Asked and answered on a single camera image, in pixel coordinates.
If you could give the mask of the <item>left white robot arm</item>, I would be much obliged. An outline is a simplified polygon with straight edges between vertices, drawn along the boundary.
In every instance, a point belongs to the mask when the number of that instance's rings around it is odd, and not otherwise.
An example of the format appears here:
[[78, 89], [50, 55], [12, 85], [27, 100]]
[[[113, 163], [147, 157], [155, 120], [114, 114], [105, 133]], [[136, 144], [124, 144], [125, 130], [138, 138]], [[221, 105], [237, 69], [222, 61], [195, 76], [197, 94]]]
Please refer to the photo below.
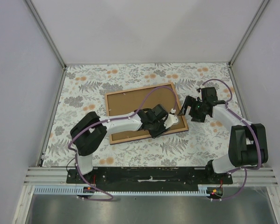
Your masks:
[[93, 178], [93, 153], [99, 148], [105, 137], [127, 131], [148, 131], [157, 138], [179, 122], [176, 110], [168, 112], [161, 104], [151, 108], [137, 109], [116, 116], [98, 116], [89, 112], [71, 129], [71, 142], [68, 148], [75, 152], [77, 178], [89, 183]]

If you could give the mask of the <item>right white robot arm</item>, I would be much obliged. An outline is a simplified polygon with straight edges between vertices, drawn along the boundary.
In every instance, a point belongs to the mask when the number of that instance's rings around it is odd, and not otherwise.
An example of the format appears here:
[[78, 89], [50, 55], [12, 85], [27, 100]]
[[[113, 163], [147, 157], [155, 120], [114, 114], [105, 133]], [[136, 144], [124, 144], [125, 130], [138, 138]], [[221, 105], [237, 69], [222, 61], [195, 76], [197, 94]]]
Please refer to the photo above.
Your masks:
[[252, 123], [236, 114], [228, 103], [219, 100], [214, 87], [199, 88], [201, 97], [186, 96], [178, 113], [186, 113], [192, 122], [205, 122], [207, 116], [219, 121], [230, 133], [228, 152], [215, 160], [208, 161], [204, 178], [208, 183], [216, 183], [221, 176], [229, 176], [240, 169], [257, 170], [267, 163], [266, 129], [261, 123]]

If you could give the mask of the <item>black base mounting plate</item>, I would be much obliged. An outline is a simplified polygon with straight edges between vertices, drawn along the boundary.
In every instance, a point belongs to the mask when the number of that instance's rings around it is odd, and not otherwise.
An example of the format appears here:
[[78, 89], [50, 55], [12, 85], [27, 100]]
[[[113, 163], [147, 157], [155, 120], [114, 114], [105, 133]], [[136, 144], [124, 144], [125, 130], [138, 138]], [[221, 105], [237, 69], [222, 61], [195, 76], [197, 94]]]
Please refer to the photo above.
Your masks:
[[231, 175], [214, 174], [203, 167], [97, 167], [84, 178], [106, 192], [197, 190], [199, 185], [233, 183]]

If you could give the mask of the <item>floral patterned table mat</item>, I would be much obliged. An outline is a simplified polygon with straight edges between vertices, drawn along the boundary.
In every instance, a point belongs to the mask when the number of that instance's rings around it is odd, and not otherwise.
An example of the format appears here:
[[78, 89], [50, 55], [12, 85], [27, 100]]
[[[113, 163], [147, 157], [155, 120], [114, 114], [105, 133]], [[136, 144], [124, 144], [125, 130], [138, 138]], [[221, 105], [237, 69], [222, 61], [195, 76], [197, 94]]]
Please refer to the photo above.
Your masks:
[[[105, 115], [105, 95], [110, 92], [171, 82], [180, 101], [197, 97], [201, 84], [215, 87], [221, 100], [240, 113], [226, 63], [146, 63], [71, 65], [68, 67], [47, 148], [44, 167], [73, 165], [68, 149], [70, 130], [88, 113]], [[111, 145], [104, 139], [93, 154], [95, 166], [204, 166], [228, 151], [230, 134], [213, 118], [189, 122], [189, 130], [157, 139]]]

